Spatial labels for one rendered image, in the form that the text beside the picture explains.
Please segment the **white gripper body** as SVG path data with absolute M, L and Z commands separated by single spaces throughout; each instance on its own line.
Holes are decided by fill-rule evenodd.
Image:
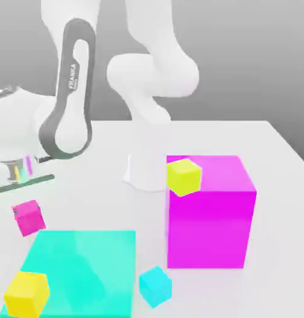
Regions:
M 55 179 L 54 174 L 44 175 L 28 179 L 26 181 L 0 181 L 0 193 L 24 188 L 34 184 L 43 183 Z

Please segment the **small pink cube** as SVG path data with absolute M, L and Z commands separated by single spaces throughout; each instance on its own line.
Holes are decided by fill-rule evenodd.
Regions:
M 46 228 L 40 206 L 36 200 L 12 206 L 12 211 L 23 237 Z

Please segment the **small lime yellow cube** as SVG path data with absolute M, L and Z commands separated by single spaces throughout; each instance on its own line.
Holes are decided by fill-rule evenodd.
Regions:
M 189 158 L 167 164 L 167 187 L 179 197 L 199 191 L 201 180 L 202 168 Z

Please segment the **small cyan cube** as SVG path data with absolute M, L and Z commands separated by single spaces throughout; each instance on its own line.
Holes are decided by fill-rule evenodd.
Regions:
M 172 279 L 156 266 L 139 277 L 139 291 L 151 308 L 172 298 Z

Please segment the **large turquoise box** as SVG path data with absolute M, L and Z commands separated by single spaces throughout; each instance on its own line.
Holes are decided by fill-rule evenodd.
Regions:
M 40 318 L 132 318 L 133 230 L 41 230 L 21 271 L 47 276 Z

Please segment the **large magenta box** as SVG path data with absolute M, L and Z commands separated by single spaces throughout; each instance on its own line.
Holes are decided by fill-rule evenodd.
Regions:
M 166 191 L 167 267 L 243 268 L 257 191 L 236 155 L 190 155 L 200 190 Z

